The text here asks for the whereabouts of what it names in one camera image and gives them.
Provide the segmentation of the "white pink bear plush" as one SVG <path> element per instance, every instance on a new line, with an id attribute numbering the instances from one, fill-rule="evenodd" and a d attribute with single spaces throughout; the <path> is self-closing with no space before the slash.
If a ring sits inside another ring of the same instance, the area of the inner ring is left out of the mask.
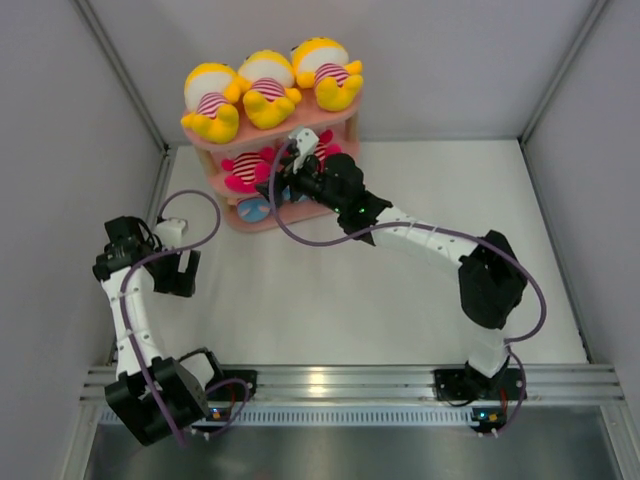
<path id="1" fill-rule="evenodd" d="M 314 155 L 323 163 L 328 156 L 342 152 L 339 144 L 333 142 L 334 133 L 327 129 L 318 135 L 318 143 L 314 150 Z"/>
<path id="2" fill-rule="evenodd" d="M 220 165 L 228 175 L 226 187 L 236 193 L 256 193 L 256 185 L 267 180 L 276 152 L 272 147 L 247 151 L 233 158 L 224 158 Z"/>

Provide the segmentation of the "yellow frog plush toy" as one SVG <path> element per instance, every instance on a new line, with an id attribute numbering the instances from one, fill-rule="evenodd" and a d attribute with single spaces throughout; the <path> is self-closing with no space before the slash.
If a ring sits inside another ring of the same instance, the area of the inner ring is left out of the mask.
<path id="1" fill-rule="evenodd" d="M 363 87 L 362 62 L 351 60 L 347 49 L 332 38 L 302 41 L 290 50 L 290 60 L 297 86 L 312 90 L 322 110 L 346 110 Z"/>

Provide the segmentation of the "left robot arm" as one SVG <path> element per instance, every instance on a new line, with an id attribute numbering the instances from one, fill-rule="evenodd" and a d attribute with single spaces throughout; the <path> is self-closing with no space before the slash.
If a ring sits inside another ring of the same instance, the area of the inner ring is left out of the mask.
<path id="1" fill-rule="evenodd" d="M 116 379 L 105 388 L 112 411 L 138 442 L 152 445 L 208 414 L 226 376 L 213 352 L 170 356 L 151 323 L 156 295 L 190 298 L 200 252 L 182 246 L 188 224 L 159 218 L 154 228 L 121 216 L 105 224 L 108 242 L 92 267 L 110 304 L 116 335 Z"/>

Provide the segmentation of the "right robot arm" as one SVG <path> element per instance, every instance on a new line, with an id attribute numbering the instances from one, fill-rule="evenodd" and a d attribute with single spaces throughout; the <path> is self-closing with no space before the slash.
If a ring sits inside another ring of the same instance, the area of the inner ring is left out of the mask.
<path id="1" fill-rule="evenodd" d="M 325 161 L 310 156 L 299 169 L 286 159 L 284 169 L 256 189 L 276 205 L 284 198 L 306 196 L 336 213 L 343 232 L 354 239 L 404 252 L 451 274 L 457 281 L 462 311 L 476 328 L 465 363 L 468 388 L 480 397 L 501 388 L 509 358 L 503 329 L 528 284 L 503 234 L 491 230 L 475 238 L 436 227 L 425 229 L 417 219 L 368 191 L 363 172 L 344 153 Z"/>

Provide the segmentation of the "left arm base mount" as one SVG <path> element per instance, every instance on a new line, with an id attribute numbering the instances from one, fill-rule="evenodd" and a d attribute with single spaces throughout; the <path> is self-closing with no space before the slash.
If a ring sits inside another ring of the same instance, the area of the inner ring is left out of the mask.
<path id="1" fill-rule="evenodd" d="M 251 399 L 257 390 L 258 371 L 254 369 L 225 369 L 206 384 L 205 393 L 209 401 L 242 401 Z"/>

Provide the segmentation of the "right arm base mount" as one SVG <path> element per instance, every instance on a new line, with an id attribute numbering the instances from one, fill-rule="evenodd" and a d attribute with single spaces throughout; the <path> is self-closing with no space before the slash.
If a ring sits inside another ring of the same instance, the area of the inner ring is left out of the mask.
<path id="1" fill-rule="evenodd" d="M 468 405 L 475 401 L 517 401 L 524 386 L 522 372 L 511 367 L 492 378 L 463 367 L 436 369 L 433 377 L 437 400 L 453 405 Z"/>

